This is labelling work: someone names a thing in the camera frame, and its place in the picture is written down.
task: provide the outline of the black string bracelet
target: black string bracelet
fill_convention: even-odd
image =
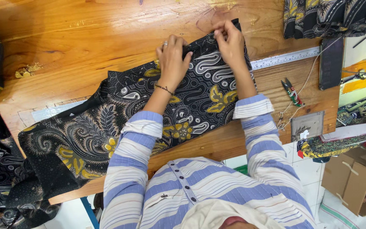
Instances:
[[[165,91],[169,92],[171,95],[175,95],[173,92],[170,92],[170,91],[168,90],[168,87],[167,87],[167,86],[162,87],[162,86],[160,86],[160,85],[158,85],[158,84],[155,84],[155,87],[162,88],[163,90],[165,90]]]

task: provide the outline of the striped shirt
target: striped shirt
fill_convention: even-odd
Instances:
[[[270,100],[239,100],[233,118],[246,136],[248,175],[204,157],[169,161],[148,181],[161,115],[141,111],[125,124],[109,161],[100,228],[179,228],[196,203],[218,198],[265,213],[288,229],[316,228],[302,185],[279,141]]]

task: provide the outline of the thread snips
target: thread snips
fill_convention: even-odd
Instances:
[[[293,104],[297,107],[300,107],[300,106],[304,105],[304,103],[302,102],[302,100],[297,95],[297,92],[293,88],[290,81],[287,78],[285,78],[285,81],[286,81],[286,83],[281,80],[282,85],[283,85],[285,91],[287,91],[287,94],[289,95],[289,97],[292,99]]]

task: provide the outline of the wooden tabletop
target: wooden tabletop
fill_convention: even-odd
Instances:
[[[108,70],[125,71],[155,59],[155,48],[170,35],[189,43],[212,24],[239,18],[251,60],[316,47],[319,39],[283,39],[284,1],[279,0],[0,0],[0,38],[5,48],[5,88],[0,113],[15,141],[30,126],[27,114],[92,95]],[[287,77],[298,91],[314,58],[254,71],[260,93],[279,112],[290,102],[280,80]],[[324,133],[336,125],[339,88],[318,89],[318,66],[300,94],[306,107],[296,116],[324,110]],[[296,107],[285,113],[288,120]],[[290,125],[280,132],[290,142]],[[217,161],[245,154],[240,123],[192,139],[149,161],[151,177],[162,165],[181,157],[205,156]],[[103,191],[104,178],[50,199],[59,203]]]

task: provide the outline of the blue table leg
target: blue table leg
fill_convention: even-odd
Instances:
[[[88,217],[90,217],[90,220],[91,220],[91,223],[94,226],[94,229],[100,229],[100,225],[98,223],[98,220],[97,220],[96,216],[94,215],[93,209],[91,209],[91,205],[88,202],[87,197],[86,196],[81,197],[80,200],[84,205],[84,208],[85,208],[85,211],[88,214]]]

